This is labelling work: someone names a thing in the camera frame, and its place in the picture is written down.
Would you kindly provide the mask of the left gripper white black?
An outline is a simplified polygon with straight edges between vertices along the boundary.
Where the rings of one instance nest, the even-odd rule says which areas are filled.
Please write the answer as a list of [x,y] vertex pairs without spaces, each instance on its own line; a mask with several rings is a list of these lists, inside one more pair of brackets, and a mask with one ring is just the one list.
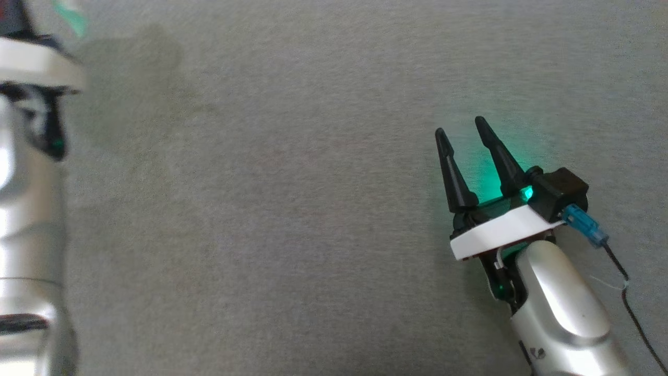
[[53,35],[40,35],[27,0],[0,0],[0,95],[26,111],[28,138],[55,160],[67,155],[59,99],[86,87],[82,65]]

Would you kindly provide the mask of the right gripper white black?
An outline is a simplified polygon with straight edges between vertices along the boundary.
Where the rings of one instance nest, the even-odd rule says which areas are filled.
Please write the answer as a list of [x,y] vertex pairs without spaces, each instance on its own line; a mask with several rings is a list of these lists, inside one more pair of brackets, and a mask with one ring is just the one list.
[[[484,147],[491,153],[502,195],[520,194],[527,186],[524,169],[484,117],[476,116],[474,122]],[[553,230],[564,222],[549,223],[520,196],[477,206],[478,196],[463,178],[443,128],[436,130],[435,139],[448,208],[454,214],[449,247],[456,260],[480,260],[492,297],[516,313],[528,295],[520,281],[515,252],[524,250],[532,241],[552,238]]]

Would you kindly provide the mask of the grey sofa seat cushion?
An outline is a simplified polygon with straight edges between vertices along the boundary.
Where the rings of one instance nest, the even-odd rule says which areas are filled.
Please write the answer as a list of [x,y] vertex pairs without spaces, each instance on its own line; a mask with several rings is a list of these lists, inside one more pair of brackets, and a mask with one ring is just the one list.
[[77,376],[529,376],[454,260],[434,133],[567,167],[668,366],[668,0],[79,0],[62,100]]

